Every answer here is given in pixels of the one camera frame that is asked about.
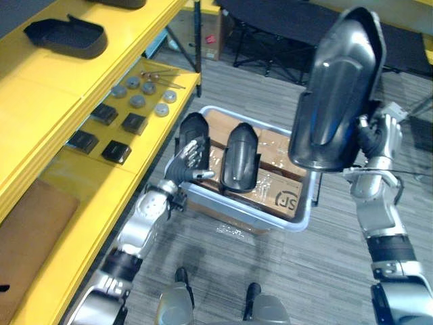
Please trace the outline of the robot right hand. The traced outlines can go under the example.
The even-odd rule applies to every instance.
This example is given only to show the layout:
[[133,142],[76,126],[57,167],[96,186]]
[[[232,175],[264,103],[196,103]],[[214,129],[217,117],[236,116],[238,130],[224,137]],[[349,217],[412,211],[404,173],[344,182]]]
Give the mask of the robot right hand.
[[358,143],[366,158],[396,158],[403,138],[401,126],[396,118],[389,114],[369,118],[363,114],[357,119],[357,131]]

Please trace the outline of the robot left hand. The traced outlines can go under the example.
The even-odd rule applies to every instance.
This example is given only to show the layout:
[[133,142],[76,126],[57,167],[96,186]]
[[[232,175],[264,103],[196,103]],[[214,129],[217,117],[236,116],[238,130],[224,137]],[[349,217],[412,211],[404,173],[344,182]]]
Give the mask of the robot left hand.
[[213,178],[215,172],[208,167],[199,167],[205,149],[205,140],[197,137],[182,147],[167,164],[164,178],[180,185],[184,181]]

